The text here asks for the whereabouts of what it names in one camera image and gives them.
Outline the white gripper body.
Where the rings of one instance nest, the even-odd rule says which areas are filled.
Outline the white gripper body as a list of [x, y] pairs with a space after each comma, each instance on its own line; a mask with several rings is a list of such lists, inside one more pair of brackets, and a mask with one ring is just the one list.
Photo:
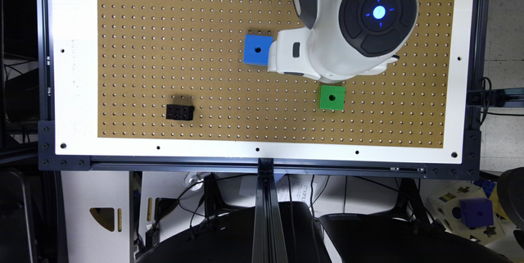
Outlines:
[[306, 27], [279, 31], [269, 49], [268, 71], [319, 80], [320, 74], [307, 57], [309, 34], [310, 30]]

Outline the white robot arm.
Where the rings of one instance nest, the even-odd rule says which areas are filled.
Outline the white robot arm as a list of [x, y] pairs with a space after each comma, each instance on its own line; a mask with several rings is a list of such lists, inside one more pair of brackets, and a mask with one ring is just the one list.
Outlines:
[[385, 71], [418, 18], [418, 0], [292, 2], [302, 27], [278, 32], [268, 69], [325, 84]]

